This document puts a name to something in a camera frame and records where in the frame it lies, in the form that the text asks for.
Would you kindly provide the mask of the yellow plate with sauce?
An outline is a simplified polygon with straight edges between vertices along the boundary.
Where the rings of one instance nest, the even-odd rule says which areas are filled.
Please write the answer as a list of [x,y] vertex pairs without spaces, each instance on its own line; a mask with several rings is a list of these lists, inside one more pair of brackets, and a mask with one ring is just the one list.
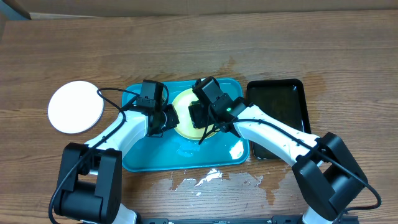
[[182,91],[173,100],[172,104],[179,119],[179,124],[175,130],[179,135],[187,139],[200,140],[205,129],[193,127],[188,109],[193,101],[198,101],[198,98],[195,96],[191,88]]

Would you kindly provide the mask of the white plate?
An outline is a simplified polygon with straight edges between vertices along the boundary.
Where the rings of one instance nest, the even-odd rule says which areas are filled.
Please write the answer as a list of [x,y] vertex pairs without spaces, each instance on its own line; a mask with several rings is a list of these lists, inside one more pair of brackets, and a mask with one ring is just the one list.
[[104,99],[98,88],[86,81],[61,86],[51,97],[47,114],[50,124],[65,134],[78,134],[92,128],[101,118]]

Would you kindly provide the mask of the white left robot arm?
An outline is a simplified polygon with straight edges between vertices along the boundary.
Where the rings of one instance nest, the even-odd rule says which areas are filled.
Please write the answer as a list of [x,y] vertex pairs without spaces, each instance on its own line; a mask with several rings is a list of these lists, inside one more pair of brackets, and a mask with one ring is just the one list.
[[121,203],[122,159],[146,136],[162,135],[179,123],[174,106],[132,106],[99,136],[68,144],[62,154],[49,218],[60,215],[83,223],[135,223],[137,215]]

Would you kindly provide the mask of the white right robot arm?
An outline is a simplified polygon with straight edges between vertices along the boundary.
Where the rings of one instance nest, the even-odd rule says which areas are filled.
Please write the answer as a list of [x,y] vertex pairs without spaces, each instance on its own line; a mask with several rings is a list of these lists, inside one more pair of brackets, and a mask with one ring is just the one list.
[[308,210],[303,223],[333,223],[368,186],[368,180],[343,140],[326,133],[322,138],[270,117],[243,98],[188,107],[196,128],[233,133],[266,148],[291,166]]

